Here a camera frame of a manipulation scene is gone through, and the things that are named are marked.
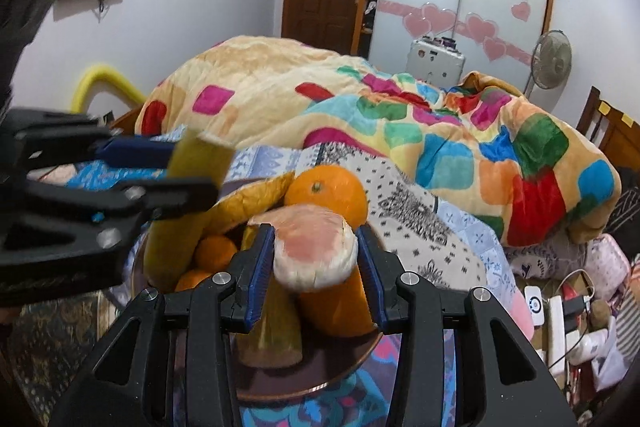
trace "orange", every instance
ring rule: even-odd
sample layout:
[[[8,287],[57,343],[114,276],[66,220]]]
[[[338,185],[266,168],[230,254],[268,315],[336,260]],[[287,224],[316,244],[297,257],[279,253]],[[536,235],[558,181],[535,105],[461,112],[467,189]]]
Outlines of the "orange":
[[[178,280],[177,285],[175,285],[175,291],[181,292],[184,290],[195,288],[207,277],[211,277],[212,275],[213,274],[211,272],[207,272],[204,270],[189,270],[188,272],[182,274],[182,277],[180,277],[180,280]]]
[[[226,270],[229,261],[237,251],[238,248],[228,237],[210,235],[198,243],[193,259],[198,268],[218,273]]]
[[[367,222],[367,193],[355,174],[338,165],[314,167],[293,180],[284,204],[299,203],[324,206],[342,216],[353,230]]]
[[[298,303],[303,317],[332,337],[359,337],[376,328],[357,267],[341,284],[319,292],[301,293]]]

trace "silver screw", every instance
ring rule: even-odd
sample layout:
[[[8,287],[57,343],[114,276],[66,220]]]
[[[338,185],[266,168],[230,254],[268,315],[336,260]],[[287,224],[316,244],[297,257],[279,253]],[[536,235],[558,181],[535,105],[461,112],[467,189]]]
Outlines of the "silver screw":
[[[140,294],[142,295],[143,301],[152,301],[153,299],[158,297],[158,290],[156,290],[155,288],[145,288],[142,290],[142,292],[140,292]]]
[[[487,288],[480,286],[474,290],[474,297],[480,302],[487,302],[491,298],[491,292]]]
[[[231,275],[227,272],[218,272],[212,277],[212,279],[214,283],[223,285],[231,280]]]
[[[400,276],[400,280],[404,284],[408,284],[409,286],[413,286],[414,284],[417,284],[420,281],[420,276],[417,273],[414,273],[414,272],[404,272]]]
[[[115,247],[122,239],[122,234],[118,229],[105,229],[102,230],[96,237],[96,241],[100,248],[107,250],[108,248]]]
[[[146,190],[142,187],[129,187],[124,191],[124,195],[127,197],[127,200],[135,201],[139,200],[142,196],[146,194]]]

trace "striped fabric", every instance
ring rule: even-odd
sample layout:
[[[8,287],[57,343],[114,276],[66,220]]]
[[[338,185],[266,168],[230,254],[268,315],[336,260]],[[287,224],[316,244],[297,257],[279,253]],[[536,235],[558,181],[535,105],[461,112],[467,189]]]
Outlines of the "striped fabric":
[[[620,313],[616,319],[617,346],[627,364],[633,362],[638,350],[640,350],[640,301],[631,292],[630,286],[633,283],[640,283],[640,254],[636,255],[632,263],[629,288],[626,290]]]

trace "wooden headboard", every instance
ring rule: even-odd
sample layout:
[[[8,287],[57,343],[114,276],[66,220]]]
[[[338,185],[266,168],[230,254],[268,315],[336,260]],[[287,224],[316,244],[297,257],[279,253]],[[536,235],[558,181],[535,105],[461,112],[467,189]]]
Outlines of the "wooden headboard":
[[[576,129],[594,143],[604,129],[604,136],[596,144],[611,164],[640,171],[640,125],[601,99],[596,87],[591,87]]]

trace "colorful blanket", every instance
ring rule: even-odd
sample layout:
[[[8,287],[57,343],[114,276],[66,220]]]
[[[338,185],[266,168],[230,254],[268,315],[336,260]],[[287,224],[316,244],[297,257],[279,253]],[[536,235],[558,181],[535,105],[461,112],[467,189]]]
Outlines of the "colorful blanket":
[[[500,80],[474,72],[446,91],[287,39],[237,37],[188,60],[151,93],[136,131],[180,124],[238,148],[338,141],[387,156],[512,247],[563,227],[575,243],[593,239],[620,195],[593,144]]]

